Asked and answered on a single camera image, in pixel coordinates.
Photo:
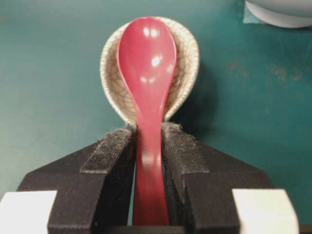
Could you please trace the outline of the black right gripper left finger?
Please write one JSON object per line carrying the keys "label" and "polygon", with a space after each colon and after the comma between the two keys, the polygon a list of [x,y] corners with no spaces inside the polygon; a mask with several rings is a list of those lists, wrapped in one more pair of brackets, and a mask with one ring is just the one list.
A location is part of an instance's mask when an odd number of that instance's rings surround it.
{"label": "black right gripper left finger", "polygon": [[127,126],[27,173],[1,200],[1,233],[102,234],[125,226],[136,139]]}

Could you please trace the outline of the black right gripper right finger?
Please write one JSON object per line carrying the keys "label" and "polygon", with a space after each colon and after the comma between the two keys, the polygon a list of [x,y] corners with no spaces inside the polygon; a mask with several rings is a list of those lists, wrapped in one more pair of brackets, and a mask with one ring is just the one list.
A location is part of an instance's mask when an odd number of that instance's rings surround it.
{"label": "black right gripper right finger", "polygon": [[193,234],[297,234],[283,189],[264,171],[197,141],[180,125],[161,126],[170,222]]}

